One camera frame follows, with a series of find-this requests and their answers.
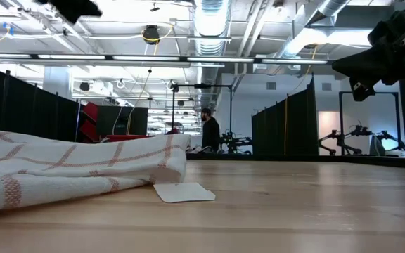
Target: pole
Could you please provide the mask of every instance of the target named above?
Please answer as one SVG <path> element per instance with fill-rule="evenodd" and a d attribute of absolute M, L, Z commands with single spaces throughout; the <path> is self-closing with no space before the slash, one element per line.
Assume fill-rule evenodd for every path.
<path fill-rule="evenodd" d="M 232 134 L 232 86 L 229 87 L 229 93 L 231 95 L 230 106 L 229 106 L 229 131 Z"/>
<path fill-rule="evenodd" d="M 37 91 L 39 87 L 37 84 L 34 86 L 34 98 L 32 99 L 32 112 L 31 112 L 31 129 L 30 129 L 30 134 L 35 135 L 35 104 L 37 103 Z"/>
<path fill-rule="evenodd" d="M 3 84 L 3 100 L 1 104 L 0 130 L 4 130 L 6 128 L 6 104 L 7 104 L 8 87 L 10 82 L 11 82 L 11 71 L 6 70 L 6 76 L 4 77 L 4 84 Z"/>
<path fill-rule="evenodd" d="M 77 142 L 77 131 L 79 128 L 79 116 L 81 115 L 81 100 L 76 99 L 77 102 L 77 116 L 76 116 L 76 132 L 75 132 L 75 142 Z"/>
<path fill-rule="evenodd" d="M 175 97 L 175 94 L 176 94 L 176 88 L 173 87 L 172 130 L 173 130 L 173 128 L 174 128 L 174 97 Z"/>
<path fill-rule="evenodd" d="M 397 133 L 398 133 L 398 146 L 399 144 L 402 142 L 401 140 L 401 118 L 399 116 L 399 93 L 395 92 L 393 93 L 394 96 L 394 106 L 396 108 L 397 111 Z"/>
<path fill-rule="evenodd" d="M 58 128 L 59 128 L 59 93 L 56 92 L 56 108 L 55 108 L 55 115 L 54 115 L 54 132 L 53 132 L 53 139 L 58 139 Z"/>
<path fill-rule="evenodd" d="M 339 99 L 338 103 L 340 106 L 340 135 L 341 136 L 344 136 L 343 135 L 343 101 L 342 101 L 343 93 L 344 93 L 343 91 L 338 93 L 338 99 Z M 345 155 L 345 149 L 343 148 L 343 146 L 342 146 L 342 155 Z"/>

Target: robotic arm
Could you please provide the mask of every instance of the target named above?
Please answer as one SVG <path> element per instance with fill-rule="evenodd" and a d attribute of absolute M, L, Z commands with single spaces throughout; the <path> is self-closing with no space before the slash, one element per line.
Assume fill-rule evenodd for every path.
<path fill-rule="evenodd" d="M 395 138 L 394 136 L 392 136 L 391 134 L 389 134 L 387 131 L 382 131 L 380 134 L 378 134 L 376 137 L 378 137 L 379 141 L 382 140 L 393 140 L 396 141 L 398 143 L 398 146 L 395 148 L 392 148 L 391 150 L 404 150 L 405 151 L 405 144 L 402 141 L 399 141 L 398 138 Z"/>
<path fill-rule="evenodd" d="M 349 77 L 355 101 L 374 95 L 373 86 L 379 81 L 393 85 L 405 79 L 405 10 L 395 11 L 390 20 L 379 22 L 368 40 L 370 49 L 332 65 L 335 71 Z"/>
<path fill-rule="evenodd" d="M 346 150 L 348 155 L 361 155 L 362 150 L 359 148 L 353 148 L 349 145 L 345 144 L 345 139 L 349 138 L 351 136 L 370 136 L 372 135 L 373 132 L 368 130 L 368 127 L 360 126 L 357 125 L 355 130 L 349 132 L 348 134 L 339 134 L 337 130 L 332 130 L 332 133 L 328 134 L 327 136 L 321 138 L 318 140 L 318 146 L 320 148 L 323 148 L 324 150 L 329 151 L 329 155 L 335 155 L 336 150 L 332 148 L 328 148 L 322 144 L 323 141 L 329 139 L 329 138 L 336 138 L 337 139 L 337 146 L 342 147 Z"/>

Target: folded cloth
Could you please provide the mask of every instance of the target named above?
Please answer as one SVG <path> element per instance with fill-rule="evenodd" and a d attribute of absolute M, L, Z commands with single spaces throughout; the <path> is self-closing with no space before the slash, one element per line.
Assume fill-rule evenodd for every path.
<path fill-rule="evenodd" d="M 189 143 L 183 134 L 85 144 L 0 131 L 0 209 L 181 182 Z"/>

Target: ceiling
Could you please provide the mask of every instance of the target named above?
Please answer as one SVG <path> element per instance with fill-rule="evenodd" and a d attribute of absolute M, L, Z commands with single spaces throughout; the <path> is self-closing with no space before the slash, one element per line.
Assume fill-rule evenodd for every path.
<path fill-rule="evenodd" d="M 67 53 L 67 54 L 137 54 L 137 55 L 195 55 L 195 41 L 188 39 L 193 35 L 193 8 L 182 6 L 185 2 L 156 1 L 158 11 L 151 12 L 154 1 L 144 0 L 93 0 L 103 12 L 100 18 L 81 17 L 71 29 L 63 20 L 55 16 L 56 11 L 49 5 L 39 6 L 32 0 L 0 0 L 0 37 L 5 36 L 9 25 L 11 34 L 0 41 L 0 53 Z M 245 34 L 251 0 L 231 0 L 231 20 L 229 25 L 230 42 L 226 45 L 225 56 L 235 56 Z M 274 53 L 282 47 L 291 35 L 291 22 L 297 6 L 306 1 L 284 1 L 282 7 L 272 8 L 265 13 L 264 26 L 251 51 L 251 56 Z M 388 6 L 392 0 L 351 0 L 349 5 Z M 27 12 L 16 10 L 23 7 Z M 139 36 L 146 25 L 157 25 L 159 33 L 167 38 L 161 39 L 156 46 L 148 46 Z M 336 59 L 365 50 L 366 46 L 342 46 L 325 44 L 318 47 L 315 58 Z M 312 51 L 303 49 L 299 56 L 310 58 Z M 138 97 L 148 75 L 149 67 L 115 66 L 69 66 L 75 78 L 74 93 L 94 95 L 95 92 L 80 91 L 81 82 L 90 82 L 100 87 L 113 87 L 112 92 L 119 96 Z M 0 64 L 0 70 L 10 69 L 12 74 L 41 86 L 44 66 L 26 64 Z M 194 84 L 198 68 L 154 67 L 145 86 L 145 97 L 171 97 L 167 88 L 170 80 L 179 84 Z M 185 88 L 177 94 L 180 98 L 193 98 L 186 101 L 182 108 L 196 109 L 195 101 L 200 97 L 194 88 Z M 137 106 L 150 106 L 149 101 L 139 101 Z M 170 102 L 154 100 L 151 107 L 171 107 Z"/>

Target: light fixture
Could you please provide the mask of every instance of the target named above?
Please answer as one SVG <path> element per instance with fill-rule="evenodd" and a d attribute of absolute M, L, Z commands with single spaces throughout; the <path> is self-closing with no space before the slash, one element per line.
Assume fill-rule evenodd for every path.
<path fill-rule="evenodd" d="M 226 57 L 187 57 L 187 61 L 196 63 L 253 63 L 253 58 Z"/>
<path fill-rule="evenodd" d="M 114 60 L 135 60 L 135 61 L 179 61 L 179 57 L 167 56 L 113 56 Z"/>
<path fill-rule="evenodd" d="M 78 94 L 73 94 L 73 98 L 87 98 L 87 99 L 107 99 L 107 98 L 119 98 L 119 99 L 132 99 L 132 100 L 161 100 L 161 101 L 171 101 L 173 98 L 154 98 L 154 97 L 127 97 L 127 96 L 83 96 L 83 95 L 78 95 Z M 175 98 L 175 101 L 192 101 L 192 98 Z"/>
<path fill-rule="evenodd" d="M 58 60 L 105 60 L 105 56 L 93 55 L 39 55 L 39 58 Z"/>
<path fill-rule="evenodd" d="M 28 54 L 18 54 L 18 53 L 0 53 L 0 58 L 26 59 L 31 58 L 31 56 Z"/>
<path fill-rule="evenodd" d="M 325 65 L 327 60 L 305 60 L 305 59 L 262 59 L 262 63 L 275 64 L 306 64 L 306 65 Z"/>
<path fill-rule="evenodd" d="M 232 37 L 218 37 L 218 36 L 202 37 L 202 36 L 191 36 L 191 35 L 189 35 L 189 36 L 187 36 L 187 39 L 188 40 L 202 40 L 202 39 L 210 40 L 210 39 L 213 39 L 213 40 L 217 40 L 217 41 L 231 41 Z"/>

